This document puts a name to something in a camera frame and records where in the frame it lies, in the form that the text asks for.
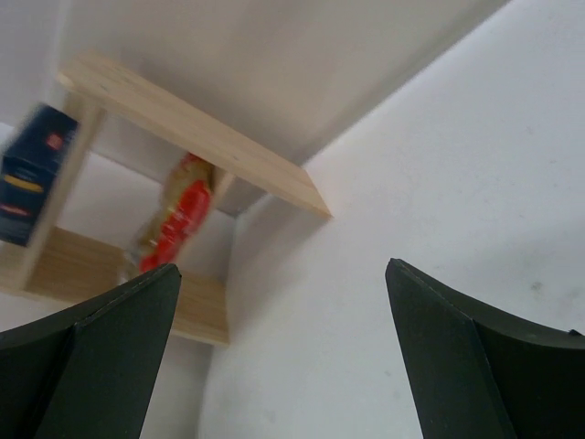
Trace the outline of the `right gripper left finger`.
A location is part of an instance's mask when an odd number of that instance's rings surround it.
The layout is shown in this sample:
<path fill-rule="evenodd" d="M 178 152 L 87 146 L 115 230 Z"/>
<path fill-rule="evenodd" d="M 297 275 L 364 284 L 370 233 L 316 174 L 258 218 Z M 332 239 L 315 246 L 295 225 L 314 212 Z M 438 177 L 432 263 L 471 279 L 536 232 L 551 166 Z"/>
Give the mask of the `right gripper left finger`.
<path fill-rule="evenodd" d="M 2 437 L 139 437 L 180 286 L 164 264 L 2 332 Z"/>

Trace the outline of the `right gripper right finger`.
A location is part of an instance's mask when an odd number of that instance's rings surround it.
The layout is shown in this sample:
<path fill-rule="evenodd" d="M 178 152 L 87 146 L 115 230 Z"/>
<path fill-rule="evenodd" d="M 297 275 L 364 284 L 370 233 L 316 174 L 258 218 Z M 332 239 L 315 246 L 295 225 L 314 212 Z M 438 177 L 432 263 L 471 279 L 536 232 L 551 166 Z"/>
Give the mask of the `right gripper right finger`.
<path fill-rule="evenodd" d="M 581 438 L 584 336 L 389 261 L 388 299 L 426 438 Z"/>

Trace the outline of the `red pasta bag front side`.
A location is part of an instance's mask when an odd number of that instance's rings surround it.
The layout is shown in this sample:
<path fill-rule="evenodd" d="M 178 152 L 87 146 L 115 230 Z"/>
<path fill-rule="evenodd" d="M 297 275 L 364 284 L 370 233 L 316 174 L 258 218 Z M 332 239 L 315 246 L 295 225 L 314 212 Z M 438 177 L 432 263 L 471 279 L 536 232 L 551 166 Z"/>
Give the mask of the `red pasta bag front side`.
<path fill-rule="evenodd" d="M 211 210 L 214 167 L 186 154 L 168 175 L 154 215 L 139 229 L 124 252 L 119 271 L 122 283 L 175 261 Z"/>

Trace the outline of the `blue pasta box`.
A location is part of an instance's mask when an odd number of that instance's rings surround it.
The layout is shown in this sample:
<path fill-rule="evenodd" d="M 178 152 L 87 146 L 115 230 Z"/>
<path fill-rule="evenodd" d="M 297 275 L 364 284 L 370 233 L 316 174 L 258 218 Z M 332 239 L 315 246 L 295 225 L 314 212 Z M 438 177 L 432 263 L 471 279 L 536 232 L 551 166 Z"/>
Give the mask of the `blue pasta box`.
<path fill-rule="evenodd" d="M 77 129 L 76 120 L 40 103 L 10 137 L 1 161 L 1 241 L 28 245 Z"/>

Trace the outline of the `wooden two-tier shelf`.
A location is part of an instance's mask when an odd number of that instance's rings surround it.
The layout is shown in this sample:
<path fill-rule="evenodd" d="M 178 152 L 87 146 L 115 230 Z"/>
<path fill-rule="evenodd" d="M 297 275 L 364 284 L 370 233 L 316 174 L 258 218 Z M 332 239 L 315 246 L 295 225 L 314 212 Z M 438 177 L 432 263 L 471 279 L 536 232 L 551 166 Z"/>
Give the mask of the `wooden two-tier shelf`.
<path fill-rule="evenodd" d="M 30 244 L 1 248 L 1 288 L 65 305 L 114 287 L 122 250 L 57 227 L 56 221 L 107 115 L 115 114 L 217 167 L 216 198 L 240 178 L 326 219 L 332 214 L 307 172 L 154 85 L 120 63 L 86 52 L 58 72 L 65 112 L 80 132 Z"/>

